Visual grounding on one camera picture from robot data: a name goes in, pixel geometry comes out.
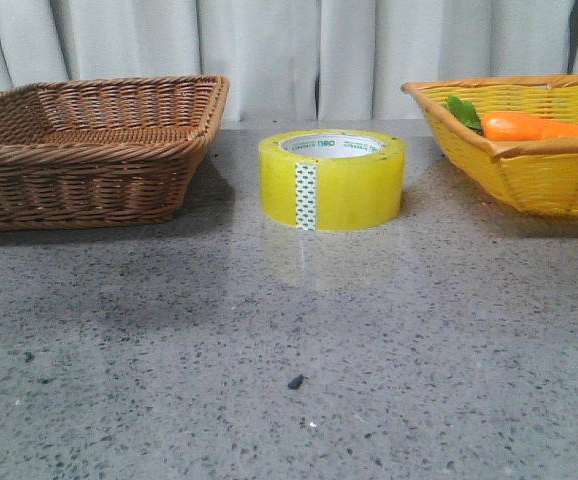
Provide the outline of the yellow tape roll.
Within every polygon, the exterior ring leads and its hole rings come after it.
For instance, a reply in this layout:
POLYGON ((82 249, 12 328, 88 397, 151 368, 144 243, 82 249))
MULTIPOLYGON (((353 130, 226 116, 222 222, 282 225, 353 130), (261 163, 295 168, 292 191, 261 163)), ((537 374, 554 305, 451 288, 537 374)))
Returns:
POLYGON ((357 230, 394 219, 405 142, 350 129, 276 134, 258 145, 260 202, 271 219, 314 230, 357 230))

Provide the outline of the orange toy carrot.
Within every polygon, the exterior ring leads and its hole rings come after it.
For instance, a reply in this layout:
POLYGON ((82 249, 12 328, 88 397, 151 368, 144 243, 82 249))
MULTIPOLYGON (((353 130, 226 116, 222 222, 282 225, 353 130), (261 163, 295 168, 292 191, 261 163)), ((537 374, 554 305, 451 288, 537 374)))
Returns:
POLYGON ((514 111, 479 115, 472 102, 448 96, 444 107, 465 127, 493 141, 537 141, 578 137, 578 124, 514 111))

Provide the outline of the yellow woven basket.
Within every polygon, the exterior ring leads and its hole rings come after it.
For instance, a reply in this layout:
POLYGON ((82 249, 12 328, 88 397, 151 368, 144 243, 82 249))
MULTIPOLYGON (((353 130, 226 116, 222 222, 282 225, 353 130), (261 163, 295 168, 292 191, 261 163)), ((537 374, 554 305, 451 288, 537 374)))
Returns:
POLYGON ((445 106, 455 96, 478 115, 518 111, 578 123, 578 74, 407 82, 402 90, 415 99, 448 159, 490 195, 520 211, 578 216, 578 138, 491 141, 445 106))

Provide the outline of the brown wicker basket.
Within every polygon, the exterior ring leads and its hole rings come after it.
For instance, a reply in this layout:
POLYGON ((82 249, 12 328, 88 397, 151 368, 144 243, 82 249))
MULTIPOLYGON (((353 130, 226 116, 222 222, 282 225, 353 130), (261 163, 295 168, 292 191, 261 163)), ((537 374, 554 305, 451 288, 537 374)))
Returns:
POLYGON ((219 75, 33 83, 0 92, 0 231, 160 223, 220 126, 219 75))

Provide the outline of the white curtain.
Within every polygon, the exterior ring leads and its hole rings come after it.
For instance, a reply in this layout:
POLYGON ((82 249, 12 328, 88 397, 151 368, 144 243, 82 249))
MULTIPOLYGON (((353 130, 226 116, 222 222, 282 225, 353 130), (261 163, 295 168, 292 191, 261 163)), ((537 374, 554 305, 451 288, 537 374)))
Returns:
POLYGON ((0 91, 190 74, 232 122, 414 118, 406 82, 578 74, 578 1, 0 1, 0 91))

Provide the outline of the small black debris piece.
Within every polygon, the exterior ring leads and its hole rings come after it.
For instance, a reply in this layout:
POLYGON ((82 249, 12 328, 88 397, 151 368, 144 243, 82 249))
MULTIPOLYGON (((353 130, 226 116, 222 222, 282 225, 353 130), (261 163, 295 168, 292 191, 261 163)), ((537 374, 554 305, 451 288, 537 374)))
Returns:
POLYGON ((302 374, 299 374, 288 382, 287 387, 291 390, 297 390, 301 387, 304 380, 305 377, 302 374))

